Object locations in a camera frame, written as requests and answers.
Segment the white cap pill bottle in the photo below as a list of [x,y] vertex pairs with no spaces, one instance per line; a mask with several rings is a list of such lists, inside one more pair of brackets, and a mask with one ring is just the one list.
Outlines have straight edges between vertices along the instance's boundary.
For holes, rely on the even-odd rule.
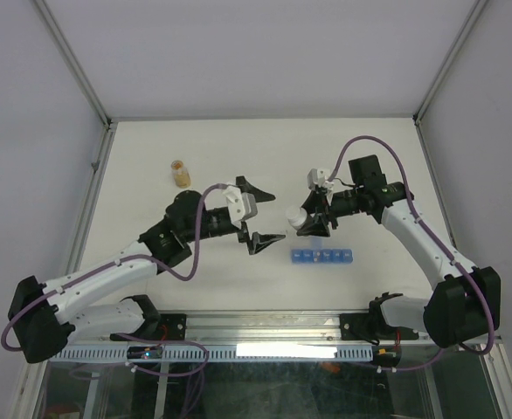
[[307,221],[308,213],[302,207],[292,206],[286,210],[286,218],[291,227],[299,230]]

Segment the blue weekly pill organizer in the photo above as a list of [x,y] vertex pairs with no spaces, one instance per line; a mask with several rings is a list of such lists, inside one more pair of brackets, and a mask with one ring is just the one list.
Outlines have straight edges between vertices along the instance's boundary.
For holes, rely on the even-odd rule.
[[307,247],[295,247],[290,250],[293,264],[352,264],[353,252],[349,248],[328,248],[318,237]]

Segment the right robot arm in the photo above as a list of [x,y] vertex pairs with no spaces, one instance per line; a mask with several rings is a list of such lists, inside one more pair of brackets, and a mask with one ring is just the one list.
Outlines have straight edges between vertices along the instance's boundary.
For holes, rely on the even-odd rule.
[[404,327],[427,333],[442,348],[494,335],[501,314],[501,279],[495,269],[476,266],[439,239],[405,184],[387,182],[376,155],[349,161],[349,171],[354,186],[333,192],[329,171],[311,170],[309,196],[287,211],[289,224],[300,237],[328,237],[341,217],[372,216],[406,248],[432,287],[429,299],[398,292],[374,298],[355,334],[374,342]]

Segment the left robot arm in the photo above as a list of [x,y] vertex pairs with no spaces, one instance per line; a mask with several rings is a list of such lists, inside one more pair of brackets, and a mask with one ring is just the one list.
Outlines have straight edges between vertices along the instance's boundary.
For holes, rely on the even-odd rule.
[[134,282],[168,273],[188,282],[197,273],[201,241],[234,235],[255,255],[283,239],[281,234],[251,233],[247,220],[259,203],[275,196],[239,176],[204,192],[185,190],[164,211],[163,219],[128,247],[88,270],[44,283],[30,276],[17,284],[1,333],[4,350],[39,363],[60,353],[71,341],[96,334],[124,334],[149,339],[159,329],[159,314],[149,297],[125,298],[99,305],[107,295]]

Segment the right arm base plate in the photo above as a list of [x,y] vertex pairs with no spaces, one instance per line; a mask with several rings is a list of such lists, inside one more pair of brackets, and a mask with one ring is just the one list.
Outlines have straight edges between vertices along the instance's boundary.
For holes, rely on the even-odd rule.
[[385,301],[402,296],[402,293],[385,292],[369,303],[366,312],[341,313],[339,315],[341,339],[362,340],[373,346],[379,346],[381,340],[418,340],[418,332],[413,332],[408,327],[389,326],[381,312],[381,305]]

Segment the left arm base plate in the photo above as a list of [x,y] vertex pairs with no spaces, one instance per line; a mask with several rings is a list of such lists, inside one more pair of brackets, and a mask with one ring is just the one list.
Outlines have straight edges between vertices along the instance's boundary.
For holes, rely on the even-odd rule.
[[186,330],[186,313],[160,313],[158,320],[141,325],[130,335],[144,340],[184,340]]

